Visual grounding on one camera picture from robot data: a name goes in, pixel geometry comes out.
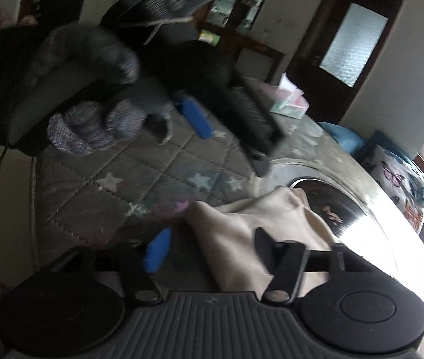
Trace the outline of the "grey knit gloved left hand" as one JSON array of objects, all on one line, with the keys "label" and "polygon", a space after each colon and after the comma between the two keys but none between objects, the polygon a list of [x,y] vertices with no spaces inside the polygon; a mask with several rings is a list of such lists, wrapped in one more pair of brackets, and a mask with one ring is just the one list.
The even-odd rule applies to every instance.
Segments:
[{"label": "grey knit gloved left hand", "polygon": [[97,26],[0,29],[0,146],[76,156],[148,130],[171,139],[162,46],[125,44]]}]

